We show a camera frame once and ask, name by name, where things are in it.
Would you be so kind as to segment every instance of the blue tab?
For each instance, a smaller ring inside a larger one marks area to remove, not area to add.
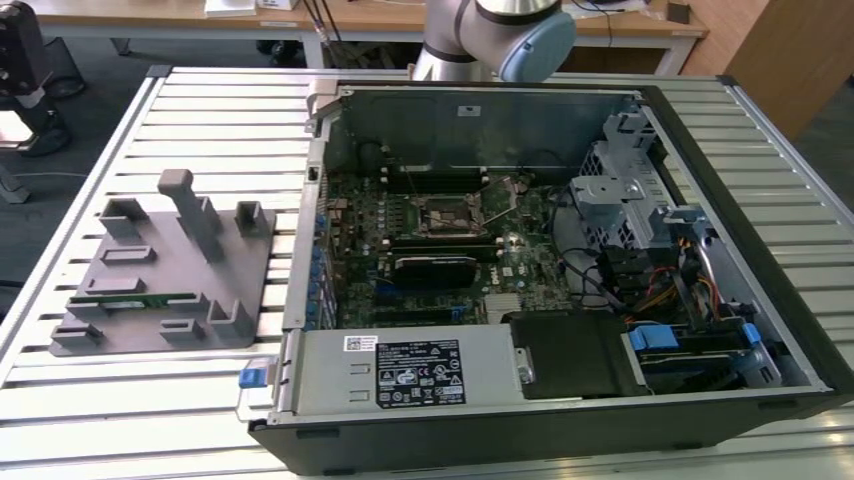
[[[753,323],[742,325],[742,330],[745,331],[745,336],[747,337],[750,345],[757,345],[762,342],[762,335],[759,335],[759,330]]]
[[[267,386],[267,369],[244,368],[238,377],[240,388],[264,388]]]
[[[646,340],[643,339],[641,329],[629,332],[629,340],[631,340],[631,348],[635,349],[635,352],[646,349]]]
[[[629,332],[631,346],[637,350],[679,348],[673,328],[667,325],[641,325]]]

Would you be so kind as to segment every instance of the power supply label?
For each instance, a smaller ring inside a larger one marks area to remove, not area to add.
[[[459,341],[376,344],[376,404],[380,408],[466,403]]]

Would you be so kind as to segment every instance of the wooden desk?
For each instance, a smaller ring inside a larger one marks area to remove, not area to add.
[[[654,0],[663,5],[665,0]],[[258,9],[251,17],[206,18],[204,0],[29,0],[42,29],[51,36],[107,38],[200,38],[299,40],[308,68],[324,68],[320,40],[303,3],[294,11]],[[423,5],[376,0],[328,0],[344,40],[422,42]],[[706,27],[657,20],[638,12],[611,14],[609,38],[605,17],[578,20],[582,47],[666,50],[657,72],[675,75]]]

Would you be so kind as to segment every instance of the aluminum profile table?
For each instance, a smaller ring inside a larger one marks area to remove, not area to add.
[[[308,150],[308,83],[400,72],[175,68],[147,78],[0,327],[0,478],[296,478],[235,415],[238,372],[276,354]],[[738,87],[714,78],[566,75],[658,84],[799,292],[854,365],[854,218]],[[156,193],[164,168],[195,172],[218,208],[278,212],[258,341],[239,350],[56,358],[50,334],[104,233],[95,214]],[[677,183],[687,182],[674,172]],[[690,192],[685,192],[689,201]],[[714,448],[391,472],[360,478],[853,478],[854,411],[766,425]]]

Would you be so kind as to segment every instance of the barcode sticker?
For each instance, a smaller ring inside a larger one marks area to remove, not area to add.
[[[372,352],[376,350],[376,335],[352,335],[344,337],[346,352]]]

